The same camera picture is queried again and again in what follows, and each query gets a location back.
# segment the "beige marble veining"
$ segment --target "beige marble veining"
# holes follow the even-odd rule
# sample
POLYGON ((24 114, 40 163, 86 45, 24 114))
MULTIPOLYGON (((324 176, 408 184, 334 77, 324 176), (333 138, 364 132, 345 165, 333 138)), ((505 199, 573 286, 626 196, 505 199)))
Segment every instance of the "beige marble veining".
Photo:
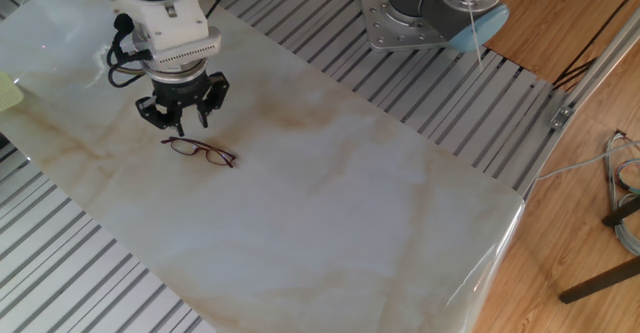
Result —
POLYGON ((0 69, 25 92, 0 131, 203 318, 223 333, 471 329, 515 192, 222 9, 209 72, 231 89, 209 129, 193 109, 184 126, 237 167, 181 156, 133 105, 147 78, 106 82, 112 20, 106 0, 37 0, 0 26, 0 69))

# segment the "white cable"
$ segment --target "white cable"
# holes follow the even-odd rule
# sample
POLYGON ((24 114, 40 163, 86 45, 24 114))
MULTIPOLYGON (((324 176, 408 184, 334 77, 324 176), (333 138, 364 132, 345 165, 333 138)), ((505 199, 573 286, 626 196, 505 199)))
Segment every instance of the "white cable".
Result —
POLYGON ((478 55, 478 65, 480 66, 480 71, 484 70, 482 66, 482 57, 480 56, 480 45, 478 44, 478 33, 476 32, 476 23, 473 20, 473 12, 471 11, 471 1, 467 2, 467 8, 469 8, 469 18, 471 18, 471 31, 473 32, 473 40, 476 43, 476 54, 478 55))
POLYGON ((556 175, 558 173, 561 173, 561 172, 564 172, 564 171, 568 171, 568 170, 571 170, 571 169, 575 169, 575 168, 579 168, 579 167, 585 166, 587 164, 591 164, 593 162, 597 162, 598 160, 600 160, 600 159, 602 159, 604 157, 608 157, 611 154, 613 154, 613 153, 615 153, 615 152, 617 152, 619 150, 622 150, 622 149, 625 149, 627 147, 631 147, 631 146, 634 146, 634 145, 640 145, 640 141, 634 141, 634 142, 630 142, 630 143, 627 143, 627 144, 623 144, 620 147, 617 147, 617 148, 614 148, 614 149, 612 149, 610 151, 604 152, 604 153, 600 154, 599 156, 591 158, 591 159, 586 160, 584 162, 580 162, 580 163, 577 163, 577 164, 574 164, 574 165, 570 165, 568 167, 560 168, 560 169, 558 169, 556 171, 553 171, 553 172, 551 172, 549 174, 543 175, 542 177, 538 177, 538 180, 547 179, 547 178, 549 178, 551 176, 554 176, 554 175, 556 175))
MULTIPOLYGON (((609 142, 607 143, 607 146, 605 148, 605 153, 613 153, 615 151, 611 149, 611 147, 613 147, 613 143, 617 139, 621 139, 623 137, 624 136, 622 134, 616 133, 611 139, 609 139, 609 142)), ((606 156, 604 158, 604 162, 605 168, 607 169, 607 180, 609 182, 609 200, 611 202, 611 211, 613 212, 623 204, 627 203, 630 198, 636 197, 636 195, 633 193, 629 193, 622 197, 622 199, 618 200, 618 198, 616 197, 616 181, 614 176, 614 169, 611 165, 610 156, 606 156)), ((640 240, 638 240, 638 238, 636 238, 633 233, 629 231, 629 228, 627 228, 627 225, 624 223, 624 219, 620 221, 620 223, 617 224, 613 228, 613 230, 616 232, 616 237, 618 237, 618 240, 620 240, 620 243, 623 247, 625 247, 632 254, 640 256, 640 240)))

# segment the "cable bundle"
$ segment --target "cable bundle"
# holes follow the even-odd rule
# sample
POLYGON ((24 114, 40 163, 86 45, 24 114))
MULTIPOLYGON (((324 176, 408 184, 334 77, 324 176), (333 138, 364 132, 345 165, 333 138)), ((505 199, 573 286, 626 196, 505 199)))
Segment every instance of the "cable bundle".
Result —
MULTIPOLYGON (((613 144, 618 139, 630 141, 630 139, 623 134, 616 133, 613 137, 611 137, 611 139, 609 139, 609 142, 607 143, 607 146, 605 148, 605 152, 610 152, 612 150, 613 144)), ((631 159, 622 163, 620 166, 618 166, 615 172, 613 170, 613 166, 611 165, 611 158, 609 154, 604 157, 604 164, 605 168, 607 169, 607 180, 609 182, 609 198, 611 201, 611 210, 613 211, 640 194, 639 189, 630 187, 629 185, 624 183, 624 181, 622 181, 620 177, 620 174, 625 168, 631 165, 640 164, 640 159, 631 159), (620 200, 618 200, 616 195, 616 181, 621 183, 620 185, 623 188, 625 188, 626 186, 625 189, 631 192, 629 194, 626 194, 620 200)), ((624 223, 624 219, 620 222, 620 224, 614 227, 614 231, 616 232, 616 236, 620 240, 620 243, 622 243, 622 245, 629 252, 633 253, 636 256, 640 256, 640 239, 636 238, 633 233, 629 231, 629 228, 627 228, 627 225, 624 223)))

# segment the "eyeglasses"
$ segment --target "eyeglasses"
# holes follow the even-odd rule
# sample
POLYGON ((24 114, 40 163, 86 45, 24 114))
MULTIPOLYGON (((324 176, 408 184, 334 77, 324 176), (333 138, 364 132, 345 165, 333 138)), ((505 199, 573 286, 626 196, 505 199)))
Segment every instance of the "eyeglasses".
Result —
POLYGON ((169 137, 169 139, 163 140, 161 143, 171 143, 171 148, 173 148, 174 151, 184 155, 195 155, 199 151, 203 150, 206 152, 207 160, 209 162, 216 165, 226 165, 229 168, 233 168, 233 164, 231 164, 231 162, 236 159, 236 156, 229 152, 193 139, 169 137))

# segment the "glasses frame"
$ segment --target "glasses frame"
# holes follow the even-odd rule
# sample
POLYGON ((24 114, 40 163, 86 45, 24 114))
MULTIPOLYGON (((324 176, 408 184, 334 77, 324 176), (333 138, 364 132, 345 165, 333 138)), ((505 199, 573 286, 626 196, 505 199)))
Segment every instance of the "glasses frame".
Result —
POLYGON ((211 164, 215 164, 218 166, 228 166, 229 168, 233 168, 233 164, 232 162, 237 158, 234 154, 231 154, 225 150, 222 150, 220 148, 216 148, 212 145, 209 145, 207 143, 203 143, 194 139, 188 139, 188 138, 179 138, 179 137, 169 137, 169 139, 165 139, 163 141, 160 141, 160 143, 162 144, 167 144, 167 143, 171 143, 171 149, 173 149, 174 151, 182 154, 182 155, 186 155, 186 156, 194 156, 196 155, 199 151, 205 151, 205 158, 207 159, 207 161, 211 164), (173 147, 173 142, 176 141, 184 141, 187 143, 191 143, 195 146, 195 150, 193 151, 193 153, 189 154, 189 153, 183 153, 180 152, 179 150, 177 150, 176 148, 173 147), (207 153, 209 152, 215 152, 217 153, 220 157, 222 157, 222 159, 225 161, 225 164, 222 163, 216 163, 216 162, 212 162, 211 160, 209 160, 209 158, 207 157, 207 153))

